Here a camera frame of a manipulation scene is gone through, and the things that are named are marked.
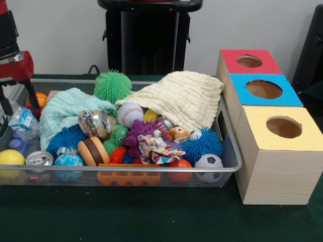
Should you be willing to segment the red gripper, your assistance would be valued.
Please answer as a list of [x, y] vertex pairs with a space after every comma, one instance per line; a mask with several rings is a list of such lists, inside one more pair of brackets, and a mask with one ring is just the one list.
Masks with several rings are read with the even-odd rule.
[[40, 110], [40, 105], [30, 78], [34, 74], [34, 63], [30, 52], [20, 51], [13, 57], [1, 60], [1, 106], [7, 116], [13, 115], [13, 109], [9, 100], [5, 97], [3, 87], [15, 86], [14, 80], [23, 81], [29, 93], [29, 101], [34, 111]]

